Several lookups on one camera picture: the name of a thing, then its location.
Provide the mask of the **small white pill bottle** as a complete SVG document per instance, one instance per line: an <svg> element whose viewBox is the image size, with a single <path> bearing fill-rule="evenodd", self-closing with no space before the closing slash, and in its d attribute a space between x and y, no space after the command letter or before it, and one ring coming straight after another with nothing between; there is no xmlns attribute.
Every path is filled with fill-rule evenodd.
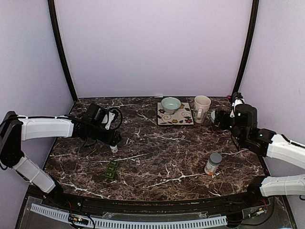
<svg viewBox="0 0 305 229"><path fill-rule="evenodd" d="M118 147L117 147L117 145L115 145L115 146L110 146L110 149L111 149L112 153L117 153L117 152L118 152Z"/></svg>

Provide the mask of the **large grey-capped pill bottle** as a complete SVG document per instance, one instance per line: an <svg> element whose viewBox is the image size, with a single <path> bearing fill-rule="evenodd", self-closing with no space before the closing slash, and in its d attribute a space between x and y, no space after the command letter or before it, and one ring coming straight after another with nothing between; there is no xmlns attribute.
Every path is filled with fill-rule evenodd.
<svg viewBox="0 0 305 229"><path fill-rule="evenodd" d="M212 153L205 165L204 171L207 175L215 174L218 169L220 163L222 161L222 156L219 153Z"/></svg>

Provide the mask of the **green weekly pill organizer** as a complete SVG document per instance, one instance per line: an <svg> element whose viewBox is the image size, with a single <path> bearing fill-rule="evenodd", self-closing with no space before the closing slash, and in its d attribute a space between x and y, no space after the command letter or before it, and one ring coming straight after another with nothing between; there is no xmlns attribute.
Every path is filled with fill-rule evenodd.
<svg viewBox="0 0 305 229"><path fill-rule="evenodd" d="M113 179L116 175L118 167L119 167L119 162L110 161L108 166L107 166L107 169L104 172L104 176L106 178Z"/></svg>

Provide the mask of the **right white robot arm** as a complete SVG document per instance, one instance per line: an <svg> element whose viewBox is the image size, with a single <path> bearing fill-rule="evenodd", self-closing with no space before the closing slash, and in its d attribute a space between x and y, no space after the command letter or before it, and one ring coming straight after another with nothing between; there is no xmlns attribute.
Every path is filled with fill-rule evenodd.
<svg viewBox="0 0 305 229"><path fill-rule="evenodd" d="M283 134L257 127L257 109L249 104L238 104L232 111L211 113L216 130L230 131L235 147L247 149L259 157L285 161L300 168L305 167L305 146L288 139ZM299 196L305 199L305 176L256 176L247 187L243 203L253 207L262 198L271 196Z"/></svg>

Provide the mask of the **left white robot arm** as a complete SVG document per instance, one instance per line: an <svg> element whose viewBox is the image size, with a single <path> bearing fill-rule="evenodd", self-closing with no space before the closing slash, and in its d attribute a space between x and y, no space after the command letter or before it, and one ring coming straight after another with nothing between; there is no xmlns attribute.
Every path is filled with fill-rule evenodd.
<svg viewBox="0 0 305 229"><path fill-rule="evenodd" d="M67 204L61 186L21 149L23 141L39 138L90 138L116 147L122 137L118 128L111 129L114 114L98 123L75 116L19 116L7 112L0 124L0 167L14 169L31 184L49 195L49 201L57 208Z"/></svg>

